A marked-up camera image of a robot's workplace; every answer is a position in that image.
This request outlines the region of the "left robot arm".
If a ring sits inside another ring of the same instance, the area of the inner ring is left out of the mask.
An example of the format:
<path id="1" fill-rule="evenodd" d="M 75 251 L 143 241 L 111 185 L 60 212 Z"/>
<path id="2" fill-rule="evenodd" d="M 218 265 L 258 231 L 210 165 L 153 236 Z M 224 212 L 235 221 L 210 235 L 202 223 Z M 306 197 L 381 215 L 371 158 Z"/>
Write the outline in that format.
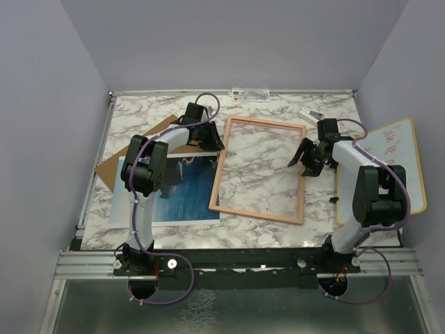
<path id="1" fill-rule="evenodd" d="M 220 104 L 210 112 L 208 107 L 190 102 L 185 114 L 166 129 L 151 136 L 131 138 L 120 172 L 131 205 L 129 234 L 122 247 L 121 262 L 140 275 L 149 273 L 154 264 L 154 199 L 166 175 L 168 154 L 192 142 L 203 150 L 224 149 L 213 121 L 219 111 Z"/>

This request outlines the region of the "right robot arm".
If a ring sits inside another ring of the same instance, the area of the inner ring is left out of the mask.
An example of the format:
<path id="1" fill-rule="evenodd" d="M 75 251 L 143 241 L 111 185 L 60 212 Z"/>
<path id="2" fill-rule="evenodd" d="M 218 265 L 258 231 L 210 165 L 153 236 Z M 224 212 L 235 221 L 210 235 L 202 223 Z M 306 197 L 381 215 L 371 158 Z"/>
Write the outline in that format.
<path id="1" fill-rule="evenodd" d="M 335 272 L 342 267 L 343 255 L 353 254 L 374 232 L 399 230 L 411 213 L 406 187 L 406 171 L 401 165 L 388 165 L 358 145 L 358 138 L 343 136 L 338 123 L 347 119 L 324 118 L 317 122 L 318 143 L 308 138 L 300 145 L 288 166 L 302 164 L 303 177 L 318 177 L 325 166 L 340 167 L 349 173 L 354 186 L 348 207 L 352 216 L 330 235 L 319 255 L 321 267 Z"/>

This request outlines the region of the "blue landscape photo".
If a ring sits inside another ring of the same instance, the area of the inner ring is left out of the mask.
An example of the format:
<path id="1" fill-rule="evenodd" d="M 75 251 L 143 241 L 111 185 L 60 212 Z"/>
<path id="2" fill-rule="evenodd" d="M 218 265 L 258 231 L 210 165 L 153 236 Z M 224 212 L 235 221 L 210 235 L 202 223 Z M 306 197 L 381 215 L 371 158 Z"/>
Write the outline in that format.
<path id="1" fill-rule="evenodd" d="M 217 154 L 169 154 L 166 176 L 154 198 L 152 226 L 218 224 L 220 214 L 209 210 Z"/>

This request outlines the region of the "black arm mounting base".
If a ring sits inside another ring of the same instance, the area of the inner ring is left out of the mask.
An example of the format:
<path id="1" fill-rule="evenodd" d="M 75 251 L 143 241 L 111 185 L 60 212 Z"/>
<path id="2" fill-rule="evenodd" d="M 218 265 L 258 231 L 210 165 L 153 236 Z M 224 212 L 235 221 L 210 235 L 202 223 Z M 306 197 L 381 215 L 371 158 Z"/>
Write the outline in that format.
<path id="1" fill-rule="evenodd" d="M 137 289 L 316 289 L 320 277 L 358 273 L 352 254 L 328 247 L 156 250 L 152 255 L 124 247 L 113 275 Z"/>

